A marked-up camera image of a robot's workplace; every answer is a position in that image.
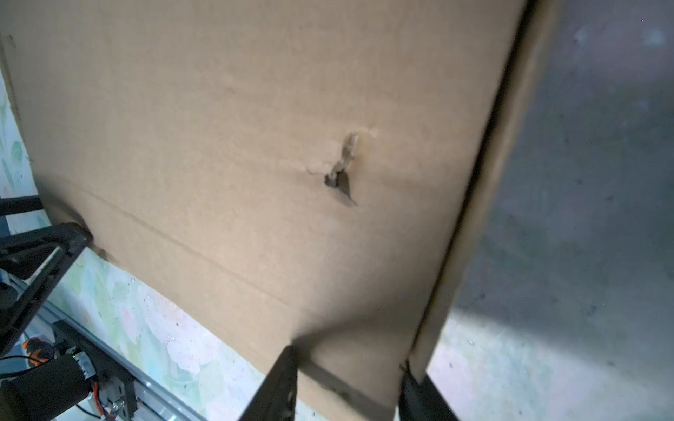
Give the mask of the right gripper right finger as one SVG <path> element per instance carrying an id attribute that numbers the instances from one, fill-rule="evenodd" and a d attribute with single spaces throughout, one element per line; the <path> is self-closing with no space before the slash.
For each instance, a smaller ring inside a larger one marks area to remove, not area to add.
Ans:
<path id="1" fill-rule="evenodd" d="M 403 377 L 398 414 L 401 421 L 459 420 L 428 375 L 417 382 L 408 370 Z"/>

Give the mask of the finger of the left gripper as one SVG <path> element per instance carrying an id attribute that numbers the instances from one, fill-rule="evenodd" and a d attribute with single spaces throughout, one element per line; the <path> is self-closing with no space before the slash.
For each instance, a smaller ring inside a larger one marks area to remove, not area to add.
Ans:
<path id="1" fill-rule="evenodd" d="M 28 281 L 23 291 L 1 283 L 1 354 L 7 354 L 60 280 L 93 241 L 76 223 L 1 238 L 1 270 Z"/>
<path id="2" fill-rule="evenodd" d="M 0 216 L 36 212 L 43 210 L 43 204 L 39 196 L 20 196 L 19 198 L 1 198 Z"/>

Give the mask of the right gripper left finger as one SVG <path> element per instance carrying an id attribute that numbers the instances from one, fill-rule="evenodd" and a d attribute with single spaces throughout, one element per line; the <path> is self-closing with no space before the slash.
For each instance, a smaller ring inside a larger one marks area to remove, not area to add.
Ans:
<path id="1" fill-rule="evenodd" d="M 298 394 L 298 355 L 289 345 L 278 356 L 240 421 L 293 421 Z"/>

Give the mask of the brown cardboard box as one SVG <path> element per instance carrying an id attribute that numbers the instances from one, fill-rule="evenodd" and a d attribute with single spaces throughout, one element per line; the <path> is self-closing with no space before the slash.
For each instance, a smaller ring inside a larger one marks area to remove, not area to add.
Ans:
<path id="1" fill-rule="evenodd" d="M 556 1 L 4 1 L 40 195 L 302 399 L 389 420 L 479 240 Z"/>

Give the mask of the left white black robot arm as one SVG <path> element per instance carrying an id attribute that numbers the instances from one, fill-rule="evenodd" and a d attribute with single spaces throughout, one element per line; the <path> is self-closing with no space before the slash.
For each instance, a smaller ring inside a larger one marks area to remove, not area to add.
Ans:
<path id="1" fill-rule="evenodd" d="M 1 238 L 1 270 L 21 280 L 22 292 L 1 283 L 1 354 L 13 348 L 41 307 L 89 247 L 92 235 L 74 222 Z M 74 356 L 55 357 L 1 375 L 1 419 L 52 420 L 90 394 L 93 374 Z"/>

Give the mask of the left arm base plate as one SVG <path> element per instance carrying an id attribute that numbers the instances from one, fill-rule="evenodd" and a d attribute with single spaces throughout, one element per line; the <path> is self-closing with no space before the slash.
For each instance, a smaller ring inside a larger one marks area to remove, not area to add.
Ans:
<path id="1" fill-rule="evenodd" d="M 56 348 L 63 354 L 85 353 L 93 376 L 89 378 L 97 410 L 102 410 L 104 420 L 132 420 L 138 410 L 135 378 L 105 349 L 59 320 L 52 324 Z"/>

